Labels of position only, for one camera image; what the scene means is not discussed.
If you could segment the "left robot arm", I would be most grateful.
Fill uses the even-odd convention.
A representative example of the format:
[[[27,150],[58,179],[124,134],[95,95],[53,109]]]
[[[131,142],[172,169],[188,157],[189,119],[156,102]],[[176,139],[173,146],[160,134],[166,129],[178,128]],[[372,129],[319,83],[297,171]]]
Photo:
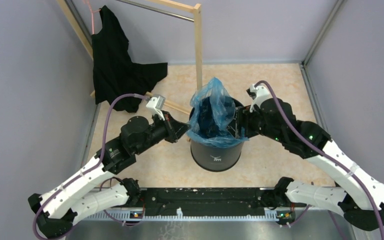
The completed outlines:
[[[140,202],[137,180],[125,178],[116,186],[92,193],[98,184],[116,177],[142,154],[161,141],[176,143],[190,125],[175,120],[167,111],[152,116],[130,118],[120,135],[96,152],[88,163],[55,189],[34,193],[28,198],[35,213],[32,229],[39,240],[65,237],[83,219],[115,206],[134,207]]]

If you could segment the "blue plastic trash bag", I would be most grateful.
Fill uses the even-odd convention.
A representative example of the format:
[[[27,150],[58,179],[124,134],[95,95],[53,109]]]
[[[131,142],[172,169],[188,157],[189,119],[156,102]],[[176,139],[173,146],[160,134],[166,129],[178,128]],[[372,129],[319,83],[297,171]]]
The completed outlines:
[[[191,141],[208,147],[230,148],[249,140],[246,136],[235,137],[229,132],[234,122],[238,103],[230,96],[223,83],[212,78],[190,100],[192,112],[187,136]]]

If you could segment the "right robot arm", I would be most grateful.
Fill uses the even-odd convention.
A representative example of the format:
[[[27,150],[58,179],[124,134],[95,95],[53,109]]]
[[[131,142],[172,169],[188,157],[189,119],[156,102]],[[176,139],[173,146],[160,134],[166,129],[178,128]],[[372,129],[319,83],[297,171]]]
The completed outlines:
[[[336,213],[364,231],[384,226],[384,183],[351,160],[317,123],[298,120],[289,103],[267,98],[237,107],[234,120],[236,136],[272,139],[335,182],[333,187],[321,187],[282,177],[270,197],[273,206],[314,206]]]

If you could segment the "dark grey trash bin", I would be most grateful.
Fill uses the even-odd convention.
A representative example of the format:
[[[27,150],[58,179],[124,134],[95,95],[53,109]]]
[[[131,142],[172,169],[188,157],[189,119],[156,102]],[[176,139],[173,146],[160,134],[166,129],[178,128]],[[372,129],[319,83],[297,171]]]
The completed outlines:
[[[238,107],[243,104],[234,99]],[[232,168],[240,159],[243,149],[243,143],[233,147],[218,148],[206,146],[190,139],[190,152],[194,161],[203,169],[210,172],[223,172]]]

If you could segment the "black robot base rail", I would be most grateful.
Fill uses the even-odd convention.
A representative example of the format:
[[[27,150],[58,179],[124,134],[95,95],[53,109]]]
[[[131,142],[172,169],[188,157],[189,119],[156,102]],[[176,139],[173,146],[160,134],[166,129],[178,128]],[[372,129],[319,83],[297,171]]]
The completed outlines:
[[[143,210],[144,216],[206,219],[264,217],[278,208],[305,207],[291,203],[284,193],[272,188],[143,188],[122,210]]]

